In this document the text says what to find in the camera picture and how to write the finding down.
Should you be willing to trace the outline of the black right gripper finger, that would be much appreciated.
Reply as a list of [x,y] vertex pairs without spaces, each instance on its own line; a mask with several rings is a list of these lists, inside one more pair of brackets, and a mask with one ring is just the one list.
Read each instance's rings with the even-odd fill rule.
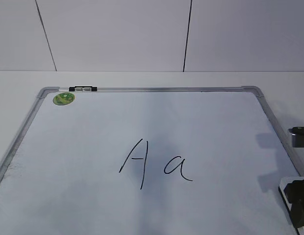
[[292,127],[290,129],[288,129],[288,131],[293,134],[293,135],[300,135],[300,136],[304,136],[304,127]]

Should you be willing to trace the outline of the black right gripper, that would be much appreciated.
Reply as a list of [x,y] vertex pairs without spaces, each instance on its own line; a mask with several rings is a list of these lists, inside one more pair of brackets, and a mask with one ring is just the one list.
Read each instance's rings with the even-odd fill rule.
[[284,188],[284,194],[290,204],[290,218],[295,228],[304,226],[304,179],[294,180]]

